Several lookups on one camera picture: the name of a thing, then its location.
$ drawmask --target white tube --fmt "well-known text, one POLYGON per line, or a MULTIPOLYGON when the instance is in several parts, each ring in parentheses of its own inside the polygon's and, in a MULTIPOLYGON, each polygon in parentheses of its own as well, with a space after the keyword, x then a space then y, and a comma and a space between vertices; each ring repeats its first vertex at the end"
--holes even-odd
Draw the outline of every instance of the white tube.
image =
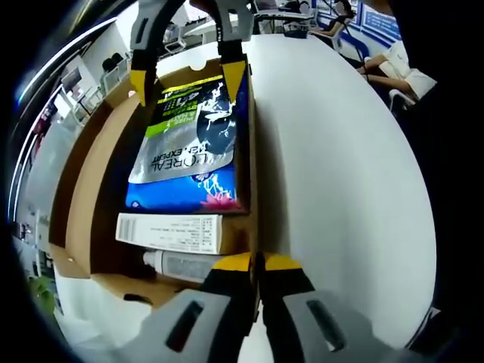
POLYGON ((198 255, 170 251, 145 252, 145 265, 153 267, 161 275, 179 280, 203 283, 212 266, 223 256, 198 255))

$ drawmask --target office desk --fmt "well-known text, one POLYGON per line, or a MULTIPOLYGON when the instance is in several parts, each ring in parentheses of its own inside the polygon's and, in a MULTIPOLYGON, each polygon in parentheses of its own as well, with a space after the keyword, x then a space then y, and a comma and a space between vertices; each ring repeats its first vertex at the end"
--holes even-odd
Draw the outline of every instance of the office desk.
MULTIPOLYGON (((229 17, 232 27, 237 26, 237 16, 234 14, 230 14, 229 17)), ((202 44, 206 44, 208 42, 208 35, 215 32, 216 24, 214 20, 211 20, 207 21, 205 24, 197 26, 195 29, 192 29, 189 32, 186 32, 185 36, 202 36, 202 44)))
MULTIPOLYGON (((298 259, 317 289, 403 347, 430 307, 436 272, 430 202, 405 136, 369 84, 315 37, 253 36, 243 48, 259 114, 262 248, 298 259)), ((192 48, 161 60, 157 75, 214 57, 215 42, 192 48)), ((116 302, 108 327, 114 310, 103 315, 86 300, 116 341, 149 313, 126 318, 136 303, 116 302)))
POLYGON ((301 13, 291 13, 289 11, 277 11, 277 10, 261 10, 254 14, 254 17, 261 18, 262 20, 292 20, 292 21, 303 21, 311 20, 313 14, 301 14, 301 13))

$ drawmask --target cardboard box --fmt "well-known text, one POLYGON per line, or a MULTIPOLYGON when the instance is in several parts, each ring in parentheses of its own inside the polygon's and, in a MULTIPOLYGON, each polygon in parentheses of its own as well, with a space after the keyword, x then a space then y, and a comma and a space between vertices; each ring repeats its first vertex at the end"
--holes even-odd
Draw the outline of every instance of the cardboard box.
MULTIPOLYGON (((160 84, 167 88, 219 74, 219 60, 210 60, 203 70, 187 67, 164 76, 160 84)), ((127 82, 95 111, 70 153, 54 198, 49 242, 61 275, 93 278, 123 299, 143 301, 156 308, 173 298, 180 287, 196 285, 154 277, 152 269, 142 263, 143 248, 116 240, 116 221, 124 208, 128 176, 155 105, 141 107, 136 95, 128 98, 131 87, 127 82)), ((249 95, 248 148, 241 143, 234 158, 239 160, 236 163, 249 164, 250 213, 223 218, 222 252, 250 251, 255 258, 255 105, 250 82, 249 95)))

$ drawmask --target barcode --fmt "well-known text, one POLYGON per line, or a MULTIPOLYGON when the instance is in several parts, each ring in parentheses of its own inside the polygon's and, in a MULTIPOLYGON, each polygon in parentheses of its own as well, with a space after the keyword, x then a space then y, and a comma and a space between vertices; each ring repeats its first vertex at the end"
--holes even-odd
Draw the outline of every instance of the barcode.
POLYGON ((119 218, 118 240, 135 240, 136 219, 119 218))

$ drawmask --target white shirt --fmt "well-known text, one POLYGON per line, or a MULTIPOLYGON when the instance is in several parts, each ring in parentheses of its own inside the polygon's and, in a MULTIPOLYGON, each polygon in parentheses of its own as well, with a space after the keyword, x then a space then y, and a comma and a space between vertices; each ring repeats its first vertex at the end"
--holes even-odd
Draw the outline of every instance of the white shirt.
POLYGON ((379 67, 389 78, 406 81, 418 98, 422 98, 436 81, 408 65, 408 55, 402 41, 393 43, 392 47, 383 53, 387 59, 379 67))

